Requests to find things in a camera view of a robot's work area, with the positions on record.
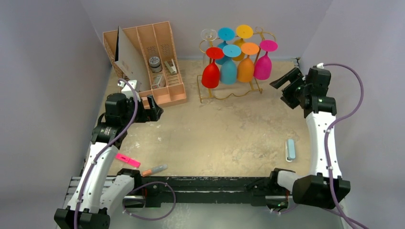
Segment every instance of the desk organizer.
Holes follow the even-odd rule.
[[[177,70],[175,75],[172,75],[165,66],[165,61],[174,60],[176,68],[179,69],[176,50],[173,42],[173,34],[171,32],[170,23],[168,21],[131,27],[123,29],[126,36],[129,38],[135,49],[142,53],[145,60],[145,65],[149,73],[150,90],[139,92],[145,108],[149,108],[146,96],[152,94],[156,103],[161,107],[173,106],[182,104],[187,101],[184,84],[181,79],[180,71]],[[104,47],[106,48],[108,57],[118,78],[123,78],[123,73],[120,68],[114,63],[115,50],[117,43],[118,31],[109,31],[103,33]],[[149,67],[148,61],[152,56],[158,56],[161,60],[163,70],[160,73],[153,73]],[[163,74],[166,85],[162,88],[152,89],[152,84],[157,75]]]

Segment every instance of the white wall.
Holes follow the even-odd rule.
[[[336,127],[339,165],[352,183],[351,216],[370,228],[404,228],[405,1],[334,0],[301,59],[302,71],[319,62],[340,62],[364,82],[362,107]],[[329,96],[338,116],[358,102],[355,77],[338,67]]]
[[[273,32],[278,58],[300,57],[332,0],[81,0],[102,38],[117,26],[133,27],[170,21],[180,58],[202,58],[203,29],[248,24]]]
[[[83,166],[108,59],[79,0],[0,3],[0,222],[50,229]]]

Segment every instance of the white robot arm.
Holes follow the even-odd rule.
[[[134,174],[119,174],[114,184],[102,194],[108,171],[121,147],[122,140],[127,135],[128,125],[132,124],[132,120],[136,123],[158,121],[163,113],[152,95],[147,97],[150,109],[145,109],[138,94],[135,94],[136,96],[133,89],[126,85],[122,93],[110,94],[107,97],[106,112],[99,117],[97,126],[93,130],[88,162],[79,185],[68,202],[67,208],[59,208],[55,213],[54,220],[61,229],[74,228],[75,219],[79,219],[79,228],[108,228],[109,214],[122,205],[124,196],[135,188]]]
[[[330,193],[329,170],[333,170],[333,182],[336,197],[341,201],[350,191],[350,182],[343,180],[336,158],[334,128],[329,131],[328,149],[331,166],[328,166],[325,151],[325,133],[336,120],[336,102],[327,97],[330,83],[330,72],[312,67],[307,76],[303,76],[298,68],[294,68],[280,79],[272,82],[279,88],[287,81],[290,84],[282,92],[281,100],[290,108],[298,105],[304,110],[309,136],[311,139],[311,167],[307,176],[299,176],[293,171],[276,168],[272,173],[277,177],[277,184],[292,193],[295,203],[320,208],[334,208]]]

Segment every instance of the wine glass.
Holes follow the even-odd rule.
[[[224,52],[225,56],[230,58],[222,64],[220,80],[224,84],[234,84],[237,77],[237,68],[231,58],[239,56],[242,51],[234,44],[225,46],[222,51]]]
[[[234,45],[239,48],[242,47],[242,44],[245,43],[243,39],[249,39],[253,36],[253,29],[248,25],[240,25],[236,28],[236,34],[240,37],[239,40],[234,42]],[[239,56],[232,58],[234,61],[241,61],[245,57],[244,53],[241,53]]]
[[[272,63],[268,56],[268,52],[277,50],[278,45],[275,41],[264,40],[260,43],[260,48],[266,51],[266,53],[257,60],[253,76],[258,80],[266,80],[270,77],[272,68]]]
[[[205,52],[209,58],[213,61],[207,67],[205,67],[201,78],[201,84],[206,88],[215,88],[219,84],[220,71],[218,66],[215,64],[216,59],[221,59],[224,57],[222,49],[217,47],[211,47]]]
[[[220,30],[218,30],[218,37],[221,38],[224,42],[218,44],[217,47],[223,49],[225,46],[228,45],[228,43],[226,42],[231,41],[235,37],[235,32],[231,28],[223,27]],[[229,57],[224,56],[223,58],[216,60],[215,62],[219,65],[222,65],[228,59]]]
[[[201,31],[201,38],[204,41],[207,41],[207,49],[211,47],[212,41],[214,41],[217,38],[218,34],[216,30],[213,29],[205,29]],[[208,57],[207,54],[204,53],[202,56],[202,66],[206,67],[208,65]]]
[[[247,55],[238,65],[237,79],[240,82],[248,83],[253,79],[255,64],[250,59],[250,55],[255,55],[259,52],[259,46],[255,43],[247,42],[242,44],[242,52]]]

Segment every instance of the light blue eraser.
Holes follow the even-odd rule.
[[[292,161],[295,159],[295,146],[294,146],[294,140],[289,139],[286,142],[286,154],[287,154],[287,160]]]

